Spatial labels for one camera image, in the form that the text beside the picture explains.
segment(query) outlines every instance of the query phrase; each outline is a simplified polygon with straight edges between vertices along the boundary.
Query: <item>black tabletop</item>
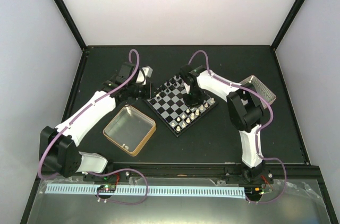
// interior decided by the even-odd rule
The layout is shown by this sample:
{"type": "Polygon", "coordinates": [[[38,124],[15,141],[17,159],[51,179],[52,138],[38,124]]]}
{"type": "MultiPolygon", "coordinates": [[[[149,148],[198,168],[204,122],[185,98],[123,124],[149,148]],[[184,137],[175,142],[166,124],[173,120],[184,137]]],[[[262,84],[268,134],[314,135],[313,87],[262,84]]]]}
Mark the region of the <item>black tabletop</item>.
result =
{"type": "MultiPolygon", "coordinates": [[[[76,93],[72,113],[81,108],[99,90],[123,62],[129,50],[140,54],[140,65],[153,68],[152,81],[159,86],[179,72],[191,55],[199,49],[209,55],[210,69],[234,82],[249,75],[258,77],[276,96],[273,103],[274,121],[261,132],[262,152],[265,157],[278,157],[285,163],[304,163],[305,157],[299,129],[294,122],[284,83],[269,46],[94,46],[89,54],[76,93]]],[[[192,66],[205,64],[198,55],[192,66]]],[[[242,147],[239,132],[232,126],[225,101],[219,104],[188,131],[176,137],[142,100],[133,106],[155,120],[157,129],[136,157],[131,157],[103,135],[103,129],[122,108],[100,120],[85,136],[79,150],[96,152],[121,163],[240,163],[242,147]]]]}

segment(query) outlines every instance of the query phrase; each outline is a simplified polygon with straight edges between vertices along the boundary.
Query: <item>perforated white strip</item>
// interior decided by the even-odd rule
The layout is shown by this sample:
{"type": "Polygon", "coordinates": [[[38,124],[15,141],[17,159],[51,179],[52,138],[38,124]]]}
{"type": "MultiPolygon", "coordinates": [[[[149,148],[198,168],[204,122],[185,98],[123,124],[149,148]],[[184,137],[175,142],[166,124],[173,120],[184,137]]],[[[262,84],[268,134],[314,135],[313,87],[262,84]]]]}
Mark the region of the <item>perforated white strip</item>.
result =
{"type": "MultiPolygon", "coordinates": [[[[95,195],[100,185],[92,184],[48,184],[46,194],[95,195]]],[[[114,193],[100,195],[143,196],[145,186],[118,185],[114,193]]],[[[193,187],[193,186],[149,186],[148,196],[199,196],[232,197],[245,199],[244,188],[240,187],[193,187]]]]}

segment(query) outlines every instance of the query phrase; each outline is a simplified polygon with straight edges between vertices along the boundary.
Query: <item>checkered board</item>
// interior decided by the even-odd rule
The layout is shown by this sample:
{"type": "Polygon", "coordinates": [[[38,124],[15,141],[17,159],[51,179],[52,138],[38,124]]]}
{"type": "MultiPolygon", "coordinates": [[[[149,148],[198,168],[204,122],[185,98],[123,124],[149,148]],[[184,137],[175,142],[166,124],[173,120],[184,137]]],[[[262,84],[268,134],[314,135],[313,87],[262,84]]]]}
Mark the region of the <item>checkered board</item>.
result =
{"type": "Polygon", "coordinates": [[[183,100],[185,93],[183,80],[176,75],[158,88],[158,94],[154,98],[146,100],[177,137],[217,105],[213,98],[206,95],[203,105],[189,108],[183,100]]]}

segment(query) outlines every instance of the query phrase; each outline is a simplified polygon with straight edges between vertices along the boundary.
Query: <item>black metal frame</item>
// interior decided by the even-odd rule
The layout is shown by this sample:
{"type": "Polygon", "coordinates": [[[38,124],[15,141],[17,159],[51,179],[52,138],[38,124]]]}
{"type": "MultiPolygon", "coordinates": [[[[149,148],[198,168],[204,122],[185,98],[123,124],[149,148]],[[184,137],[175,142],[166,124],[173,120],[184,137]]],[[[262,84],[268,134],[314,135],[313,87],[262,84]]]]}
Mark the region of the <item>black metal frame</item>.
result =
{"type": "MultiPolygon", "coordinates": [[[[80,80],[82,78],[82,74],[86,65],[86,61],[88,58],[89,52],[87,51],[87,45],[83,41],[70,13],[67,10],[67,7],[63,0],[54,0],[55,3],[57,4],[60,12],[62,13],[63,17],[66,20],[67,25],[70,27],[74,37],[76,38],[80,48],[83,50],[83,54],[76,72],[76,76],[72,85],[71,93],[69,96],[69,99],[67,101],[67,105],[65,108],[65,112],[63,115],[62,120],[66,120],[68,117],[71,116],[72,114],[72,107],[74,104],[75,96],[77,95],[77,91],[79,88],[80,80]]],[[[284,38],[287,30],[289,29],[291,23],[293,22],[295,16],[297,15],[299,9],[301,8],[302,4],[304,3],[305,0],[295,0],[290,12],[288,13],[283,25],[281,26],[274,42],[271,44],[271,49],[273,52],[273,55],[275,57],[275,60],[278,64],[278,60],[275,54],[275,50],[277,49],[278,45],[284,38]]],[[[280,71],[280,76],[282,81],[284,82],[282,73],[280,71]]],[[[290,108],[292,113],[293,107],[290,102],[290,108]]],[[[298,127],[298,123],[296,120],[296,117],[294,115],[294,122],[298,127]]],[[[302,154],[305,155],[305,158],[307,159],[307,162],[305,165],[286,165],[287,169],[287,177],[288,179],[316,179],[318,181],[322,197],[324,199],[324,202],[327,206],[327,211],[328,215],[331,219],[332,223],[338,223],[338,220],[336,218],[336,214],[334,211],[334,208],[332,206],[332,202],[330,201],[329,194],[327,192],[327,188],[324,182],[324,179],[322,177],[320,168],[317,166],[310,166],[309,165],[309,157],[306,151],[306,148],[304,146],[304,143],[301,142],[301,145],[303,145],[303,149],[301,149],[302,154]]],[[[221,178],[225,177],[226,178],[226,171],[227,170],[234,170],[234,169],[239,169],[239,165],[157,165],[157,164],[152,164],[152,165],[147,165],[147,164],[115,164],[115,169],[120,169],[120,168],[134,168],[146,175],[146,177],[178,177],[181,175],[181,177],[209,177],[209,178],[221,178]]],[[[270,168],[270,172],[273,174],[273,177],[282,179],[283,178],[283,171],[280,165],[275,165],[275,164],[268,164],[267,168],[270,168]]],[[[27,223],[28,217],[30,210],[32,208],[33,202],[35,195],[37,193],[38,185],[39,185],[40,179],[36,178],[33,188],[31,191],[31,194],[28,199],[28,203],[26,205],[25,211],[23,213],[23,217],[21,220],[21,223],[27,223]]]]}

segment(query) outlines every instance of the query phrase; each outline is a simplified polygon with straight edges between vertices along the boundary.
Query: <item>white wall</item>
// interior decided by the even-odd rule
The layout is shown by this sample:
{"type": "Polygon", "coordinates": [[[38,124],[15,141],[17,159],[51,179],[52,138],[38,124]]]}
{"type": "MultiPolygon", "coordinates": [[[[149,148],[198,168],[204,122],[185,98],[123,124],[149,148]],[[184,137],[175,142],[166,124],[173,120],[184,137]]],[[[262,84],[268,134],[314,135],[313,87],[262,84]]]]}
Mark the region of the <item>white wall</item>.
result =
{"type": "Polygon", "coordinates": [[[295,0],[64,0],[88,45],[270,45],[295,0]]]}
{"type": "Polygon", "coordinates": [[[39,133],[61,120],[81,50],[53,0],[0,0],[0,212],[19,223],[39,133]]]}
{"type": "Polygon", "coordinates": [[[311,162],[340,219],[340,0],[306,0],[278,48],[311,162]]]}

